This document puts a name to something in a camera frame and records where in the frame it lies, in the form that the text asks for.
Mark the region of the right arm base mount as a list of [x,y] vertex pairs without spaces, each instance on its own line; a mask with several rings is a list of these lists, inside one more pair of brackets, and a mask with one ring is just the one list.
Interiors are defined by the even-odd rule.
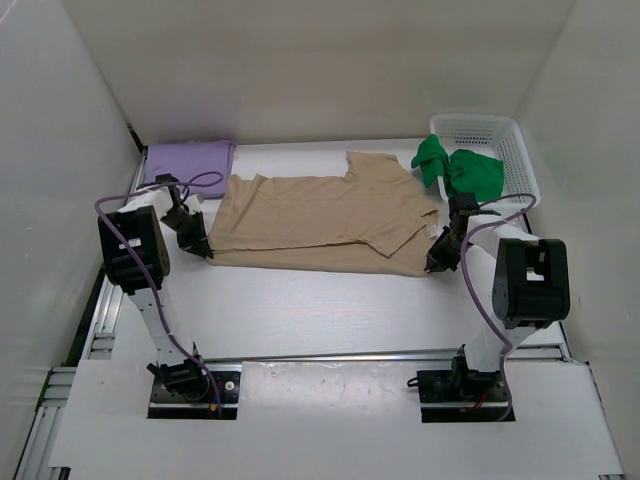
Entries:
[[477,372],[466,366],[419,370],[407,381],[418,392],[423,423],[514,422],[499,371]]

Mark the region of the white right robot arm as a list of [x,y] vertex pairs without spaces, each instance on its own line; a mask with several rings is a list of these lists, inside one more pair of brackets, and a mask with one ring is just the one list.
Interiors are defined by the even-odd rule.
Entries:
[[[568,316],[570,288],[563,241],[543,239],[513,226],[472,193],[451,197],[449,223],[426,255],[427,273],[462,272],[468,293],[484,322],[460,347],[447,371],[419,372],[425,402],[463,402],[504,389],[504,364],[524,340]],[[485,308],[472,284],[466,254],[478,246],[495,260],[491,306]]]

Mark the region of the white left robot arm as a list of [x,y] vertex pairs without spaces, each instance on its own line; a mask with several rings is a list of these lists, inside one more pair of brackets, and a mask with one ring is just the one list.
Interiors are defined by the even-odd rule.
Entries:
[[94,204],[106,276],[134,303],[155,347],[156,360],[147,369],[168,392],[188,402],[206,402],[215,412],[221,411],[217,381],[197,347],[180,343],[165,313],[162,286],[171,264],[161,226],[175,232],[183,251],[212,259],[202,199],[190,189],[216,186],[222,180],[217,171],[188,181],[163,174],[132,193],[103,197]]

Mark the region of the beige t-shirt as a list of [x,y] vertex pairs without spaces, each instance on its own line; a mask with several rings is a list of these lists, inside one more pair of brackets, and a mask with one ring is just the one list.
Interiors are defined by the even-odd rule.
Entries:
[[438,207],[394,155],[349,151],[342,176],[230,177],[216,266],[421,277]]

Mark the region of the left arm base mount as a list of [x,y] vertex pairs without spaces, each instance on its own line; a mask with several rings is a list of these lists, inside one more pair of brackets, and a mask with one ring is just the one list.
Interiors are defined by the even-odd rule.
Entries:
[[208,364],[206,372],[189,361],[166,367],[153,363],[147,417],[167,420],[236,420],[241,391],[239,364]]

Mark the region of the purple t-shirt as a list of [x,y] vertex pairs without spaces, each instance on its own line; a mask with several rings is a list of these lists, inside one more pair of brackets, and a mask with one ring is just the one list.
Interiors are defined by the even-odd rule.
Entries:
[[219,183],[191,187],[191,192],[204,199],[222,198],[227,191],[235,149],[236,144],[230,140],[151,145],[148,147],[144,182],[150,183],[164,174],[187,182],[199,174],[216,171],[222,175]]

